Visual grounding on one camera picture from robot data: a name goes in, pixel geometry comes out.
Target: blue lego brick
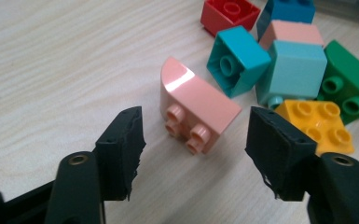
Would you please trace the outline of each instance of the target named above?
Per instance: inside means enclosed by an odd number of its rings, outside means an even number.
[[[359,60],[336,40],[324,49],[327,67],[318,100],[333,101],[344,124],[359,119]]]
[[[315,6],[312,0],[269,0],[258,18],[258,39],[272,20],[312,23]]]
[[[217,33],[207,68],[226,96],[252,89],[268,69],[271,58],[243,27]]]
[[[260,105],[274,109],[285,99],[317,97],[327,65],[320,45],[275,40],[269,55],[271,66],[255,87]]]

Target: light blue lego brick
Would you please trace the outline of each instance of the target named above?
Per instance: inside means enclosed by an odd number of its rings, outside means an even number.
[[[314,99],[327,59],[320,45],[275,40],[269,48],[271,66],[256,84],[260,105],[274,108],[285,99]]]
[[[312,23],[315,6],[312,0],[269,0],[258,18],[258,39],[272,20]]]
[[[217,33],[207,68],[225,95],[252,89],[269,67],[271,58],[243,27]]]

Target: table surface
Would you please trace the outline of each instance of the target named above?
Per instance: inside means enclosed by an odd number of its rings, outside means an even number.
[[[252,1],[261,9],[266,1]],[[206,69],[214,38],[201,0],[0,0],[0,191],[10,200],[55,178],[60,160],[94,143],[121,111],[141,105],[146,147],[129,202],[105,204],[107,223],[309,223],[306,204],[275,200],[244,151],[255,90],[205,156],[171,138],[159,78],[173,56]],[[325,43],[359,58],[359,23],[317,12]],[[347,126],[359,160],[359,120]]]

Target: light wood surface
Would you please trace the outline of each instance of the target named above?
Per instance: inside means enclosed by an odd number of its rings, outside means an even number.
[[[202,5],[0,0],[6,201],[51,181],[63,157],[92,150],[119,111],[141,105],[147,145],[139,175],[129,202],[106,203],[107,223],[309,223],[308,197],[275,200],[244,151],[254,90],[233,99],[243,111],[206,156],[192,156],[164,129],[159,72],[167,57],[218,88],[205,66],[214,39],[200,24]],[[359,58],[359,23],[317,13],[314,24],[326,43],[337,39]],[[347,128],[359,160],[359,120]]]

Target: green lego brick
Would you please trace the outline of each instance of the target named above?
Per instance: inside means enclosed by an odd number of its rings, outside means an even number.
[[[359,60],[333,40],[324,49],[327,67],[318,100],[333,101],[344,124],[359,119]]]

